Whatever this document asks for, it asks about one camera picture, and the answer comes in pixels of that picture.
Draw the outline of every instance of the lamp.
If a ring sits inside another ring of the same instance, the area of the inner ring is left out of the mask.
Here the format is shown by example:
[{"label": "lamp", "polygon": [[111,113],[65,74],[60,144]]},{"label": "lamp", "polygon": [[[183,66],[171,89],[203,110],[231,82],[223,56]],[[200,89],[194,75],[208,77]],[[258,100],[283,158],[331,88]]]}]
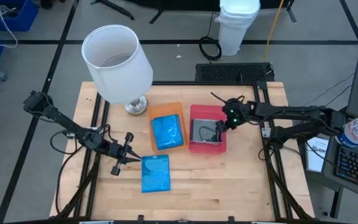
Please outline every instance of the lamp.
[{"label": "lamp", "polygon": [[99,94],[109,103],[125,103],[129,114],[147,109],[144,96],[153,82],[153,69],[133,30],[109,25],[94,30],[81,49]]}]

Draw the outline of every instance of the gray floor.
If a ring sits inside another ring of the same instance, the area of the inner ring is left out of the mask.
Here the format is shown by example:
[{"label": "gray floor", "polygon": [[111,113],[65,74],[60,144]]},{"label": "gray floor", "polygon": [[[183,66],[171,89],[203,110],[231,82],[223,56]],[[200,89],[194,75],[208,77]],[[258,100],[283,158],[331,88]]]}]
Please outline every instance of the gray floor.
[{"label": "gray floor", "polygon": [[[131,11],[135,21],[102,4],[90,6],[80,0],[67,40],[83,40],[92,30],[107,24],[122,24],[132,28],[140,40],[199,39],[208,31],[210,12],[164,12],[151,25],[157,12],[125,1],[114,1]],[[346,0],[358,25],[358,0]],[[73,0],[65,4],[56,1],[53,9],[39,10],[28,32],[15,32],[19,40],[59,40],[70,13]],[[263,10],[247,31],[246,40],[265,40],[275,16],[275,9]],[[357,40],[339,0],[296,0],[293,23],[287,12],[280,14],[273,40]],[[213,23],[211,37],[218,38],[219,24]],[[0,39],[9,40],[7,32]],[[81,45],[64,45],[49,94],[55,105],[72,117],[82,81],[91,77],[81,57]],[[31,117],[23,112],[22,102],[31,90],[40,90],[55,55],[57,45],[20,44],[16,49],[4,49],[0,71],[8,80],[0,82],[0,203],[20,153]],[[143,45],[154,70],[154,80],[194,80],[195,65],[208,63],[193,44]],[[261,62],[264,45],[242,45],[233,57],[223,57],[214,63]],[[354,72],[358,45],[271,45],[268,61],[274,66],[276,81],[284,82],[291,105],[304,105],[331,85]],[[319,100],[324,105],[339,94],[351,79],[337,86]],[[347,104],[349,91],[330,104],[340,109]],[[47,218],[55,192],[57,172],[62,155],[51,150],[49,137],[59,130],[56,125],[39,123],[29,153],[9,207],[6,222]],[[65,147],[66,141],[56,140]],[[314,212],[323,220],[358,223],[358,195],[345,190],[337,220],[324,217],[329,210],[333,191],[308,181]]]}]

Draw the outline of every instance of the orange tray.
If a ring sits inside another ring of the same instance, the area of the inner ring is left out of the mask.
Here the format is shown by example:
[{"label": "orange tray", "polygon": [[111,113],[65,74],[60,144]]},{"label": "orange tray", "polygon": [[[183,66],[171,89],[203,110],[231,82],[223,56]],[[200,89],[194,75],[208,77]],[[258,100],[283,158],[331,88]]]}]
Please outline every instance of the orange tray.
[{"label": "orange tray", "polygon": [[[185,117],[183,116],[183,107],[180,102],[173,102],[173,103],[165,103],[163,105],[149,105],[147,108],[147,113],[149,114],[149,129],[150,129],[150,142],[152,145],[152,150],[154,152],[163,152],[166,150],[171,149],[184,149],[188,147],[188,136],[186,133],[186,126],[185,126]],[[158,150],[157,144],[155,143],[155,137],[153,133],[152,127],[152,120],[154,118],[159,118],[162,116],[168,116],[177,114],[179,117],[180,122],[180,129],[181,129],[181,136],[183,138],[183,144],[180,146],[175,146],[169,149]]]}]

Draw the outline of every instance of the red tray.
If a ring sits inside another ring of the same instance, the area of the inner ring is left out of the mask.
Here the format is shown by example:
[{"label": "red tray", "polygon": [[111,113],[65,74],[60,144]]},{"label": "red tray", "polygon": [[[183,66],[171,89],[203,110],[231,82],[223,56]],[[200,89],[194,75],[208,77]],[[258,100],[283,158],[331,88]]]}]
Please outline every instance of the red tray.
[{"label": "red tray", "polygon": [[[226,115],[222,112],[222,106],[212,105],[192,105],[190,107],[190,130],[193,119],[213,119],[226,121]],[[189,142],[190,152],[200,152],[209,154],[222,154],[226,152],[226,133],[221,134],[220,144],[205,144],[200,142]]]}]

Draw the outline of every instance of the paper sheet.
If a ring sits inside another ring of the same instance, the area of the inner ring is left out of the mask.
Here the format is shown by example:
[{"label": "paper sheet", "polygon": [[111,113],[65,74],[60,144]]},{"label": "paper sheet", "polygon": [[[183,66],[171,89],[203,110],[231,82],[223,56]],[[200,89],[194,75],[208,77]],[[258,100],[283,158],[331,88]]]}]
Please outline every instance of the paper sheet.
[{"label": "paper sheet", "polygon": [[[308,141],[309,145],[323,158],[326,157],[328,140],[321,138],[312,138]],[[314,153],[309,146],[306,145],[306,170],[313,172],[321,172],[324,160]]]}]

